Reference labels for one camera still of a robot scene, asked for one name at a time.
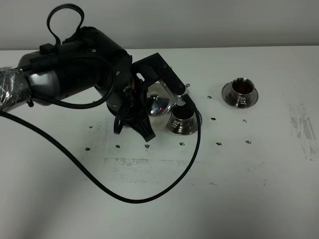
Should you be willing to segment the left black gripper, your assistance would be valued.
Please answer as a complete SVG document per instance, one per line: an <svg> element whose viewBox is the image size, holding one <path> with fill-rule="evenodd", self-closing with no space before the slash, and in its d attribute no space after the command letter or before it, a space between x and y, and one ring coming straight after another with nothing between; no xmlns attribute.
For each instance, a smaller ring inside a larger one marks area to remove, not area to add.
<svg viewBox="0 0 319 239"><path fill-rule="evenodd" d="M132 75L132 57L94 27L78 27L64 41L56 38L56 104L88 109L106 103L115 124L129 126L149 142L156 135L147 110L142 82ZM63 99L94 87L102 98L88 104Z"/></svg>

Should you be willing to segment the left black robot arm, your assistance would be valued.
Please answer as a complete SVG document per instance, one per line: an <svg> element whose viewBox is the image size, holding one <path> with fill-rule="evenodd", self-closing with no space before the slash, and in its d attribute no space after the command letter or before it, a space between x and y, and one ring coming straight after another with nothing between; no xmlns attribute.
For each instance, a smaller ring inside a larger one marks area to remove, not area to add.
<svg viewBox="0 0 319 239"><path fill-rule="evenodd" d="M64 41L24 55L16 68L1 70L0 109L39 103L84 110L106 104L115 116L114 133L129 126L149 141L155 133L147 90L132 67L126 50L96 28L82 27Z"/></svg>

